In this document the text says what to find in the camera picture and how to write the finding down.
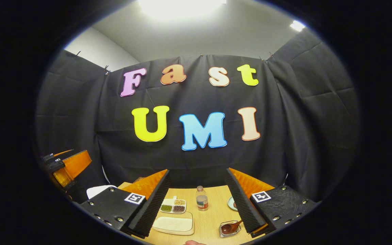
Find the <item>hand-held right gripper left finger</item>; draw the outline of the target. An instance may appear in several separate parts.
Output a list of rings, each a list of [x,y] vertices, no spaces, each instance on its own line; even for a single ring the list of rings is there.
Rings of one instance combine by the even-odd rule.
[[[169,187],[169,170],[164,169],[125,188],[107,187],[80,206],[105,225],[144,239]]]

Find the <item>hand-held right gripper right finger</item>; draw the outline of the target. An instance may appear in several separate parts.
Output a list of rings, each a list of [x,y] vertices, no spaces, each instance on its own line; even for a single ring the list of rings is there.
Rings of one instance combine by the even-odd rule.
[[[284,229],[320,204],[287,185],[274,187],[236,169],[226,171],[224,181],[252,237]]]

